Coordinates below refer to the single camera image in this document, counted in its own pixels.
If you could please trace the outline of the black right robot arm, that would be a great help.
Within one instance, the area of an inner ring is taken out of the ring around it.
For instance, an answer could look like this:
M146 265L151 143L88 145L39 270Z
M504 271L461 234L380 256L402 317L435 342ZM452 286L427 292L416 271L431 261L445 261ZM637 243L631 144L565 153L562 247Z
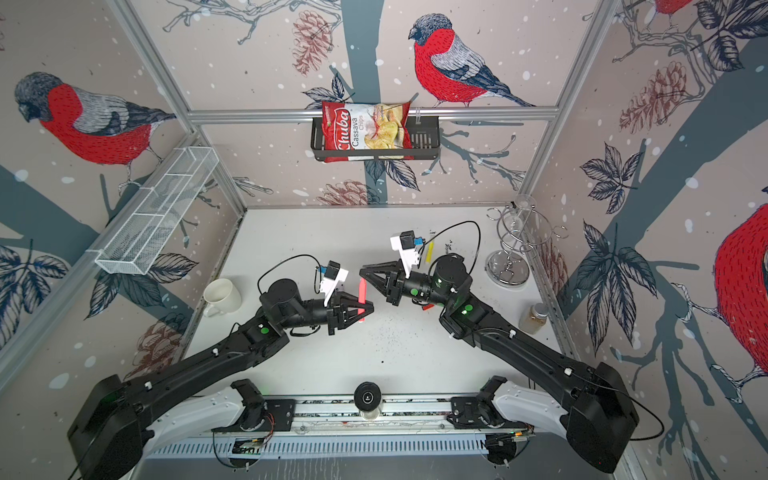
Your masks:
M478 404L489 420L525 422L564 438L597 470L615 472L640 423L620 374L569 358L513 326L471 291L461 256L437 260L430 274L407 273L401 261L363 266L360 276L386 301L411 297L442 306L440 324L468 345L496 356L536 384L525 389L496 376Z

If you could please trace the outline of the red cassava chips bag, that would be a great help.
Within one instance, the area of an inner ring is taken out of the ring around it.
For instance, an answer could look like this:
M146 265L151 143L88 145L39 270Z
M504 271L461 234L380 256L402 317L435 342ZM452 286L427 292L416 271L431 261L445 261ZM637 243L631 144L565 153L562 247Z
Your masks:
M405 150L412 148L406 123L411 103L357 104L323 102L321 130L323 150L342 154L322 159L325 163L372 160L351 157L359 150Z

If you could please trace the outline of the pink highlighter pen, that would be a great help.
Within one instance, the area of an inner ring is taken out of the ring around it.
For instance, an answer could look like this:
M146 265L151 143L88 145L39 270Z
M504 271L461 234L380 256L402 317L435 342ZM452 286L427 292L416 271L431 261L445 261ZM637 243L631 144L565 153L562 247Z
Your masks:
M359 289L358 288L358 302L360 304L365 304L365 302L366 302L366 292L367 292L367 283L366 283L366 288L365 289ZM364 311L365 310L363 308L359 308L358 309L358 314L362 316L361 320L364 318Z

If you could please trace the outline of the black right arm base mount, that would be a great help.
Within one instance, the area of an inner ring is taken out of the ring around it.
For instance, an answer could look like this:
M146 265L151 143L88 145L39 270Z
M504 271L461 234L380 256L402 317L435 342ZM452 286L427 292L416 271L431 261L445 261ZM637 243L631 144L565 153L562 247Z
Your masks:
M450 399L450 411L446 420L456 429L516 429L530 430L531 425L504 419L489 404L473 396L456 396Z

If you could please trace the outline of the glass spice jar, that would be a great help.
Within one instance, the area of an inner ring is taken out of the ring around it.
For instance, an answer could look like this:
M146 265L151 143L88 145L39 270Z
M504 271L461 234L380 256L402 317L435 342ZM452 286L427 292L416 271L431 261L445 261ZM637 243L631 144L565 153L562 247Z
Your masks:
M536 335L547 325L549 310L544 303L536 303L529 306L521 316L518 327L528 335Z

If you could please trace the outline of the yellow highlighter pen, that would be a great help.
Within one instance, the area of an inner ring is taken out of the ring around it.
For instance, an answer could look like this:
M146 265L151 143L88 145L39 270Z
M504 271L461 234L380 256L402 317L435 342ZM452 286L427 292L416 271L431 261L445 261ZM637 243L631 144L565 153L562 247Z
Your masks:
M432 262L434 243L429 242L426 247L425 261L427 264L429 264Z

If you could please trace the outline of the chrome spiral glass holder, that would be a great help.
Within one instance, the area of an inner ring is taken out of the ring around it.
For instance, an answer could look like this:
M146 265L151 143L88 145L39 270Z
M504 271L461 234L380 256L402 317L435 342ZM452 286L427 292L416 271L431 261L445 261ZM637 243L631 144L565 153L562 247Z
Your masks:
M532 259L554 240L568 237L567 228L552 223L528 194L488 208L486 216L495 223L500 248L487 257L485 272L503 288L522 287L530 277Z

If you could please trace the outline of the white ceramic mug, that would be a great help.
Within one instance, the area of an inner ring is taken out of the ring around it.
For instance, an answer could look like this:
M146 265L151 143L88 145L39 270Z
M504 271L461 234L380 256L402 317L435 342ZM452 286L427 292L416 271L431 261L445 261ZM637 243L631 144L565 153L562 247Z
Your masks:
M203 291L203 299L206 302L204 317L234 313L242 305L239 290L227 278L219 278L207 285Z

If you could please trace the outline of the black round knob on rail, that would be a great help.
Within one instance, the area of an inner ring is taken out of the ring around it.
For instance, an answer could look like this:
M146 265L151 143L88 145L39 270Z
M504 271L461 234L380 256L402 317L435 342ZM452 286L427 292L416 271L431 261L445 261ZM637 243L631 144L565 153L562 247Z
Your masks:
M380 387L374 382L362 382L355 389L354 404L365 420L377 419L381 414L382 404Z

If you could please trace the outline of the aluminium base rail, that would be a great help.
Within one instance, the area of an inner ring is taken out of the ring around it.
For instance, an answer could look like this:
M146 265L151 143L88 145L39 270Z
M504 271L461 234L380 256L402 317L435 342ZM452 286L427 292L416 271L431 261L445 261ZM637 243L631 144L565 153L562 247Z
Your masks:
M377 395L368 387L361 398L264 397L228 387L185 400L154 413L155 440L169 441L208 431L288 432L439 429L534 429L564 436L571 426L587 426L574 408L562 408L550 395L510 382L493 393L437 398Z

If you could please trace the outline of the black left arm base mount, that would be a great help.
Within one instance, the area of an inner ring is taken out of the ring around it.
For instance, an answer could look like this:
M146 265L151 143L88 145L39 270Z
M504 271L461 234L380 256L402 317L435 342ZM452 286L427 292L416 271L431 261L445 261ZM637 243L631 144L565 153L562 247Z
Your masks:
M267 398L260 407L248 407L233 425L217 428L218 433L288 432L292 428L297 402L289 398Z

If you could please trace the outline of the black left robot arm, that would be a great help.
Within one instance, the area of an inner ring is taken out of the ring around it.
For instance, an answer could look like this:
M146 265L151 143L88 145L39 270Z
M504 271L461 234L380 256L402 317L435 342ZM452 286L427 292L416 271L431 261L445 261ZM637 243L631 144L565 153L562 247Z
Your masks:
M67 432L83 479L119 479L159 440L158 420L216 382L255 367L289 342L292 328L325 325L330 334L373 313L370 301L334 291L301 298L291 279L274 282L257 313L218 343L159 372L123 381L117 375L91 390Z

